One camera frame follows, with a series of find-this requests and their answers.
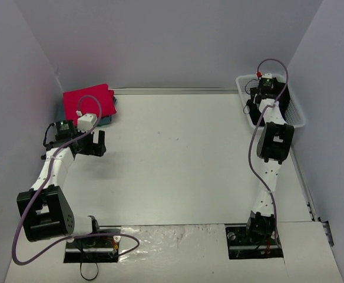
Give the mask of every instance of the wall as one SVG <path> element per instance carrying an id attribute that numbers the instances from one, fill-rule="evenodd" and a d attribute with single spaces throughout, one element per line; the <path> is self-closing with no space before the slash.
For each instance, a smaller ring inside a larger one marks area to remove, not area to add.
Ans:
<path id="1" fill-rule="evenodd" d="M 15 2 L 71 90 L 234 87 L 266 57 L 288 63 L 322 0 Z"/>
<path id="2" fill-rule="evenodd" d="M 28 190 L 42 162 L 42 138 L 60 88 L 15 3 L 0 0 L 0 282 L 19 221 L 18 192 Z"/>
<path id="3" fill-rule="evenodd" d="M 289 70 L 307 116 L 295 151 L 344 278 L 344 1 L 323 1 Z"/>

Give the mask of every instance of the red cloth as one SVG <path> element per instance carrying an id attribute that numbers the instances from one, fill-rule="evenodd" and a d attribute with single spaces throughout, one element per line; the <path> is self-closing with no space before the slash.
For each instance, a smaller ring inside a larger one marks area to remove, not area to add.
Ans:
<path id="1" fill-rule="evenodd" d="M 78 102 L 82 96 L 91 95 L 97 98 L 101 104 L 102 117 L 113 115 L 116 113 L 113 96 L 114 91 L 108 89 L 107 84 L 100 84 L 94 87 L 87 87 L 81 90 L 67 91 L 64 93 L 64 108 L 66 120 L 73 120 L 74 125 L 77 125 L 78 115 L 76 114 Z M 93 99 L 85 98 L 81 103 L 83 114 L 94 113 L 99 116 L 99 107 Z"/>

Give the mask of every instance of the plastic basket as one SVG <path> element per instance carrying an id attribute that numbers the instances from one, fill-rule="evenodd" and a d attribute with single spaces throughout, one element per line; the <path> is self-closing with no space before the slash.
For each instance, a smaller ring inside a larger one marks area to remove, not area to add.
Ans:
<path id="1" fill-rule="evenodd" d="M 286 81 L 285 77 L 282 75 L 273 74 L 273 76 L 276 77 L 277 80 L 282 82 L 282 83 Z M 257 79 L 257 75 L 241 75 L 241 76 L 236 78 L 237 90 L 239 92 L 239 96 L 240 96 L 240 99 L 242 101 L 243 107 L 245 107 L 247 100 L 250 98 L 250 95 L 245 92 L 246 84 L 249 81 L 251 81 L 247 85 L 247 91 L 248 92 L 250 92 L 249 89 L 251 87 L 257 87 L 259 84 L 258 80 L 252 81 L 252 79 Z M 306 124 L 306 119 L 304 117 L 302 108 L 301 108 L 300 104 L 297 102 L 295 94 L 294 94 L 294 92 L 290 86 L 289 86 L 289 93 L 290 93 L 291 100 L 290 100 L 289 106 L 285 112 L 286 122 L 289 125 L 294 126 L 295 128 L 303 127 Z M 256 126 L 253 125 L 252 120 L 249 117 L 249 115 L 247 115 L 247 119 L 248 119 L 250 126 L 254 129 Z"/>

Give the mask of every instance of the purple cable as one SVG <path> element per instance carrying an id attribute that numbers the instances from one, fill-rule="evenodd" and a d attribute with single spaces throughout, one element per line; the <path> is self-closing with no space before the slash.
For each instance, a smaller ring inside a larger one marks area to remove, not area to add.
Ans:
<path id="1" fill-rule="evenodd" d="M 253 168 L 252 165 L 252 160 L 251 160 L 251 153 L 252 153 L 252 147 L 253 147 L 253 142 L 254 139 L 256 137 L 257 134 L 257 129 L 260 127 L 262 118 L 266 112 L 266 109 L 268 108 L 274 108 L 276 105 L 276 102 L 279 100 L 279 98 L 281 97 L 281 95 L 283 94 L 283 92 L 285 91 L 286 87 L 287 87 L 287 82 L 289 81 L 289 72 L 287 70 L 287 67 L 278 59 L 273 59 L 273 58 L 268 58 L 265 59 L 263 61 L 261 61 L 261 63 L 258 65 L 257 67 L 257 72 L 259 72 L 260 70 L 260 66 L 266 62 L 266 61 L 275 61 L 278 62 L 279 64 L 282 65 L 282 67 L 285 69 L 285 73 L 286 73 L 286 82 L 285 85 L 283 86 L 282 90 L 280 91 L 280 93 L 278 94 L 278 96 L 276 97 L 276 99 L 274 100 L 274 104 L 273 106 L 267 105 L 264 110 L 262 111 L 259 120 L 257 121 L 256 127 L 254 128 L 253 134 L 252 134 L 252 138 L 250 139 L 250 144 L 249 144 L 249 151 L 248 151 L 248 163 L 249 163 L 249 167 L 250 170 L 253 172 L 253 174 L 263 183 L 263 185 L 265 186 L 265 188 L 267 189 L 267 191 L 270 193 L 270 197 L 272 199 L 272 203 L 273 203 L 273 210 L 274 210 L 274 219 L 275 219 L 275 227 L 274 227 L 274 237 L 276 239 L 276 243 L 278 245 L 278 247 L 280 248 L 280 245 L 278 243 L 279 240 L 279 235 L 278 235 L 278 228 L 277 228 L 277 206 L 276 206 L 276 201 L 274 199 L 274 195 L 272 193 L 272 190 L 270 190 L 269 186 L 267 185 L 267 183 L 262 179 L 262 177 L 255 171 L 255 169 Z"/>
<path id="2" fill-rule="evenodd" d="M 70 144 L 72 143 L 75 143 L 76 141 L 82 139 L 83 137 L 89 135 L 92 133 L 92 131 L 97 127 L 98 123 L 100 122 L 100 119 L 101 119 L 101 115 L 102 115 L 102 109 L 101 109 L 101 104 L 100 102 L 96 99 L 96 97 L 94 96 L 82 96 L 80 98 L 80 101 L 78 102 L 78 110 L 80 110 L 80 104 L 82 103 L 82 101 L 86 98 L 91 98 L 93 100 L 96 101 L 98 107 L 99 107 L 99 117 L 97 118 L 97 121 L 96 123 L 94 124 L 94 126 L 86 133 L 82 134 L 81 136 L 79 137 L 76 137 L 66 143 L 64 143 L 62 146 L 60 146 L 59 148 L 57 148 L 57 150 L 53 153 L 52 155 L 52 158 L 50 159 L 50 163 L 49 163 L 49 168 L 48 168 L 48 174 L 47 174 L 47 177 L 45 178 L 45 180 L 43 181 L 43 183 L 41 184 L 40 188 L 36 191 L 36 193 L 33 195 L 32 199 L 29 201 L 29 204 L 26 206 L 21 218 L 20 218 L 20 221 L 19 221 L 19 224 L 18 224 L 18 227 L 16 228 L 16 232 L 15 232 L 15 236 L 14 236 L 14 241 L 12 242 L 12 259 L 14 260 L 14 262 L 17 264 L 17 265 L 27 265 L 27 264 L 30 264 L 32 261 L 34 261 L 35 259 L 39 258 L 42 254 L 44 254 L 46 251 L 48 251 L 49 249 L 51 249 L 53 246 L 55 246 L 56 244 L 64 241 L 64 240 L 67 240 L 67 239 L 71 239 L 72 237 L 71 236 L 67 236 L 67 237 L 64 237 L 64 238 L 61 238 L 61 239 L 58 239 L 56 240 L 55 242 L 51 243 L 49 246 L 47 246 L 45 249 L 43 249 L 41 252 L 39 252 L 38 254 L 36 254 L 35 256 L 33 256 L 32 258 L 30 258 L 29 260 L 27 261 L 20 261 L 16 255 L 16 245 L 18 244 L 18 240 L 19 240 L 19 235 L 20 235 L 20 231 L 21 231 L 21 228 L 23 226 L 23 223 L 24 223 L 24 220 L 29 212 L 29 210 L 31 209 L 31 206 L 33 205 L 33 203 L 35 202 L 36 198 L 39 196 L 39 194 L 42 192 L 42 189 L 44 188 L 44 186 L 48 183 L 50 177 L 51 177 L 51 173 L 52 173 L 52 168 L 53 168 L 53 164 L 54 164 L 54 159 L 56 158 L 56 156 L 58 155 L 58 153 L 66 148 L 67 146 L 69 146 Z M 83 236 L 76 236 L 75 238 L 77 239 L 82 239 L 82 238 L 91 238 L 93 236 L 97 236 L 97 234 L 89 234 L 89 235 L 83 235 Z M 139 247 L 140 245 L 140 242 L 137 238 L 131 236 L 131 235 L 127 235 L 127 234 L 121 234 L 121 233 L 102 233 L 100 234 L 100 236 L 106 236 L 106 237 L 113 237 L 113 236 L 123 236 L 123 237 L 127 237 L 127 238 L 131 238 L 133 240 L 135 240 L 137 242 L 136 246 L 133 247 L 132 249 L 129 249 L 128 251 L 125 251 L 121 254 L 119 254 L 118 256 L 120 255 L 124 255 L 124 254 L 127 254 L 133 250 L 135 250 L 136 248 Z"/>

